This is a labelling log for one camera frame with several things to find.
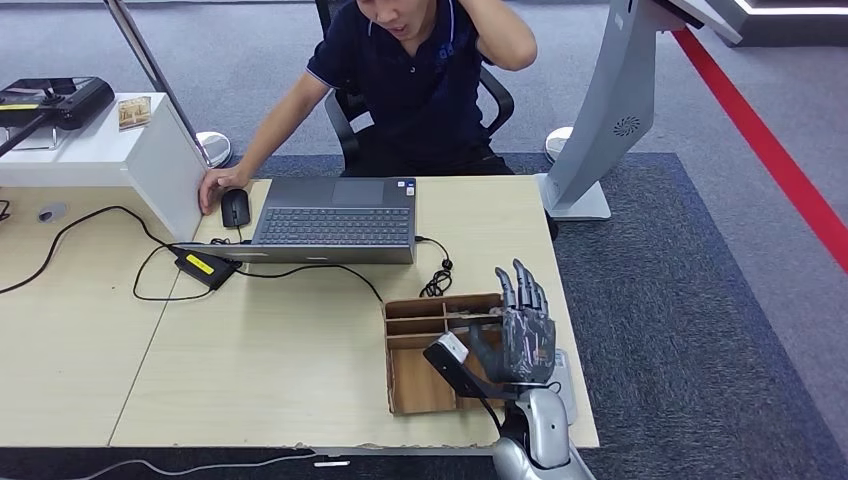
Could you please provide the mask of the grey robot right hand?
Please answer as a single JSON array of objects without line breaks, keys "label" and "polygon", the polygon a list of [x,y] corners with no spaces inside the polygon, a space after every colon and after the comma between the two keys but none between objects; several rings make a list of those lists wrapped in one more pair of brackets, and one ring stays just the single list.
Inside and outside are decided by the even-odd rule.
[{"label": "grey robot right hand", "polygon": [[517,283],[500,267],[495,275],[502,287],[501,345],[494,347],[479,324],[469,327],[471,350],[493,383],[544,384],[553,375],[556,324],[549,314],[544,288],[515,258]]}]

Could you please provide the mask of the person's right hand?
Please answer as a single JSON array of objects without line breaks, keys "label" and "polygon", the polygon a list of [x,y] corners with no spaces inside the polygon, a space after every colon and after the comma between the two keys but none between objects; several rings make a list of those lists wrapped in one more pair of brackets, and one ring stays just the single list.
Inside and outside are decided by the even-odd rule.
[{"label": "person's right hand", "polygon": [[255,169],[241,164],[208,170],[198,188],[198,203],[203,215],[212,213],[223,195],[232,189],[244,188],[253,178]]}]

